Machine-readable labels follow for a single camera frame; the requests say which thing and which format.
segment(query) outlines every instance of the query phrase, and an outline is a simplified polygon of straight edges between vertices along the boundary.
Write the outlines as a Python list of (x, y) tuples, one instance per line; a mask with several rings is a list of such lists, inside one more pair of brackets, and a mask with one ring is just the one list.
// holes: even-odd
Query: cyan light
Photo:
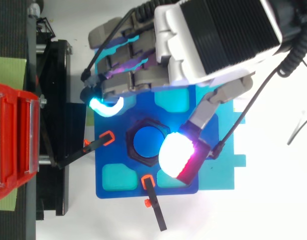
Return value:
[(124, 107), (124, 98), (120, 97), (114, 106), (107, 106), (94, 97), (91, 99), (89, 107), (100, 116), (109, 118), (119, 113), (119, 111)]
[(172, 178), (177, 178), (184, 170), (195, 148), (193, 142), (179, 132), (168, 134), (159, 152), (161, 169)]

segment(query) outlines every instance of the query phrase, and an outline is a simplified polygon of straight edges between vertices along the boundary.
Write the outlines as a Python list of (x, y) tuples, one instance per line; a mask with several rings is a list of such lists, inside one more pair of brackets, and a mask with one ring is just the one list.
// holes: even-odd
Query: purple light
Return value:
[(161, 145), (159, 152), (160, 167), (172, 178), (177, 178), (194, 152), (195, 149), (191, 140), (179, 132), (173, 132), (167, 135)]

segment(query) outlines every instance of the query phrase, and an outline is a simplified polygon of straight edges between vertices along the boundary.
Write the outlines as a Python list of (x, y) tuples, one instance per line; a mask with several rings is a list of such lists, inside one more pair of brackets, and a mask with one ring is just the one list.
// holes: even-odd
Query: orange clamp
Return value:
[(143, 189), (147, 190), (147, 187), (146, 187), (146, 184), (145, 184), (145, 179), (151, 179), (153, 187), (156, 186), (153, 176), (151, 174), (147, 174), (147, 175), (144, 175), (141, 178), (141, 183), (142, 183)]
[(106, 143), (104, 143), (104, 144), (103, 144), (104, 146), (108, 146), (109, 144), (111, 144), (111, 143), (113, 143), (113, 142), (115, 141), (115, 135), (114, 135), (114, 133), (113, 133), (112, 131), (110, 131), (110, 130), (104, 132), (103, 134), (101, 134), (101, 135), (99, 136), (99, 138), (101, 139), (103, 136), (106, 136), (107, 134), (110, 135), (111, 140), (109, 140), (109, 141), (107, 141)]
[(91, 142), (87, 139), (83, 140), (84, 146), (87, 147)]
[(144, 200), (144, 205), (147, 207), (147, 208), (150, 208), (152, 206), (152, 203), (150, 202), (149, 199), (146, 199)]
[(85, 147), (88, 146), (88, 145), (90, 144), (90, 141), (88, 141), (87, 139), (83, 140), (83, 142), (84, 142), (84, 146), (85, 146)]

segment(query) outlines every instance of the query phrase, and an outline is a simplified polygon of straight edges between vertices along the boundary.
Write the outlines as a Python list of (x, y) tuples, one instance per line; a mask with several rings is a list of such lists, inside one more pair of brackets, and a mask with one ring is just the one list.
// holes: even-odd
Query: coiled cable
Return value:
[(161, 5), (175, 4), (180, 0), (150, 0), (135, 9), (135, 19), (139, 23), (144, 23), (154, 17), (155, 9)]
[[(307, 0), (302, 0), (307, 14)], [(307, 54), (307, 22), (302, 26), (300, 35), (287, 57), (278, 66), (277, 73), (282, 78), (288, 78), (300, 65)]]

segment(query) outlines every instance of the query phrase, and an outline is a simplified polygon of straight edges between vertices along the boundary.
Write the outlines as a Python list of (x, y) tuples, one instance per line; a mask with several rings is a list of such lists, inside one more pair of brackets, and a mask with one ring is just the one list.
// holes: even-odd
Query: cable connector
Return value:
[(224, 146), (225, 146), (225, 142), (223, 141), (220, 141), (218, 142), (218, 144), (213, 148), (212, 150), (212, 153), (210, 155), (210, 157), (213, 159), (213, 160), (216, 160), (219, 155), (221, 154), (221, 152), (223, 151), (224, 149)]

